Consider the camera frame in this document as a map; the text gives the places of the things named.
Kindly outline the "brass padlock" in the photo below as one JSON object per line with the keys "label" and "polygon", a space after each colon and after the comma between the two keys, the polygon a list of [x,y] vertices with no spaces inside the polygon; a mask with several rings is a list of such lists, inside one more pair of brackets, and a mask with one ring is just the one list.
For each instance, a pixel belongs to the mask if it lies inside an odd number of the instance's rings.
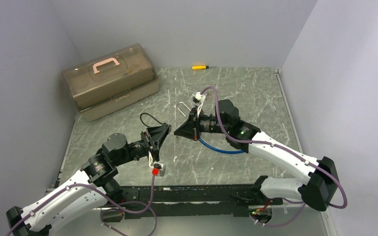
{"label": "brass padlock", "polygon": [[185,102],[179,102],[176,105],[176,109],[186,118],[187,115],[190,113],[191,108]]}

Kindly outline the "blue cable lock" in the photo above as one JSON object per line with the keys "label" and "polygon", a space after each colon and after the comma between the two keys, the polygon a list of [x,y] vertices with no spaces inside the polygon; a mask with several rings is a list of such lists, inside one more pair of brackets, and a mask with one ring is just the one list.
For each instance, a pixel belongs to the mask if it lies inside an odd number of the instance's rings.
{"label": "blue cable lock", "polygon": [[208,143],[206,143],[202,139],[199,139],[199,142],[202,145],[204,145],[205,147],[207,147],[208,149],[219,152],[219,153],[224,153],[224,154],[241,154],[241,153],[244,153],[242,150],[222,150],[222,149],[219,149],[219,148],[216,148],[216,147],[209,145]]}

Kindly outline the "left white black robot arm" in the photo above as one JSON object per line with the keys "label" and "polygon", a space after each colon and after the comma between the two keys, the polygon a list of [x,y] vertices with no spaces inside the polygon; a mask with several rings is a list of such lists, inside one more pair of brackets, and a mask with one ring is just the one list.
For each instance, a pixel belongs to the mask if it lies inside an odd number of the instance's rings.
{"label": "left white black robot arm", "polygon": [[71,220],[105,204],[130,214],[152,210],[153,186],[148,203],[142,204],[143,209],[130,210],[124,207],[127,201],[114,177],[119,173],[118,166],[143,157],[148,158],[151,182],[155,177],[163,176],[165,166],[159,162],[159,150],[170,129],[167,123],[148,127],[141,132],[139,141],[131,143],[122,133],[110,135],[96,154],[65,183],[28,206],[10,208],[6,212],[10,227],[7,235],[48,236]]}

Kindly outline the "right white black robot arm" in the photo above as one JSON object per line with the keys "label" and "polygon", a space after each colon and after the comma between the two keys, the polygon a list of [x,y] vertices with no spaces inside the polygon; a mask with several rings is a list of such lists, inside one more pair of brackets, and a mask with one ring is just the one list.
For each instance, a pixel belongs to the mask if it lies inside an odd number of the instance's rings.
{"label": "right white black robot arm", "polygon": [[293,178],[260,176],[252,187],[252,199],[263,204],[269,199],[301,200],[309,207],[326,211],[339,189],[335,163],[328,157],[317,159],[295,151],[272,139],[258,127],[243,121],[239,110],[228,100],[218,102],[219,111],[205,115],[199,106],[188,114],[174,135],[199,141],[203,133],[226,136],[227,142],[242,152],[265,158],[290,172]]}

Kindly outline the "yellow handled screwdriver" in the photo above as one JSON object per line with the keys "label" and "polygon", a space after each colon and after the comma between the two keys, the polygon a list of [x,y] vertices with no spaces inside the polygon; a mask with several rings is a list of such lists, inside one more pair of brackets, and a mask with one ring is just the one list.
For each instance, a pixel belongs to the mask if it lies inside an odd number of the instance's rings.
{"label": "yellow handled screwdriver", "polygon": [[209,66],[207,66],[207,65],[196,65],[196,66],[192,67],[192,70],[205,70],[205,69],[209,69]]}

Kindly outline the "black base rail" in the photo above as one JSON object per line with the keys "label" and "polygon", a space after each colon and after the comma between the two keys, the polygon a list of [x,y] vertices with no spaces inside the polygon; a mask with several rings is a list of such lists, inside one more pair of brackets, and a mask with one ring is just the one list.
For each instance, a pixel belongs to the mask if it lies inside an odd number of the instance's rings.
{"label": "black base rail", "polygon": [[281,198],[268,199],[253,184],[149,185],[108,188],[108,197],[133,213],[125,219],[168,216],[232,215],[248,217],[256,208],[270,210]]}

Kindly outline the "aluminium frame rail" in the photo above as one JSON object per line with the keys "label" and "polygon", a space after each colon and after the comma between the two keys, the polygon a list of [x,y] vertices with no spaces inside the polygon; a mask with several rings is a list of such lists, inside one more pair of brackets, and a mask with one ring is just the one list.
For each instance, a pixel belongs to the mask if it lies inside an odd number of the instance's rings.
{"label": "aluminium frame rail", "polygon": [[[67,155],[62,164],[60,182],[64,183],[101,147],[109,135],[123,133],[129,141],[139,140],[144,124],[169,123],[178,128],[186,118],[176,109],[179,102],[191,104],[190,96],[207,86],[217,88],[220,99],[229,99],[241,118],[259,127],[290,148],[314,157],[322,154],[311,147],[294,111],[292,84],[287,75],[272,68],[211,68],[193,71],[187,68],[159,68],[159,91],[117,112],[87,121],[76,119]],[[209,145],[231,150],[222,134],[203,134]],[[166,173],[155,180],[156,186],[251,184],[259,176],[290,178],[287,170],[250,154],[224,154],[208,149],[200,142],[169,134],[160,150]],[[327,236],[334,235],[323,213],[305,208],[292,223],[266,228],[254,225],[247,217],[232,215],[142,217],[114,223],[120,232],[131,236]]]}

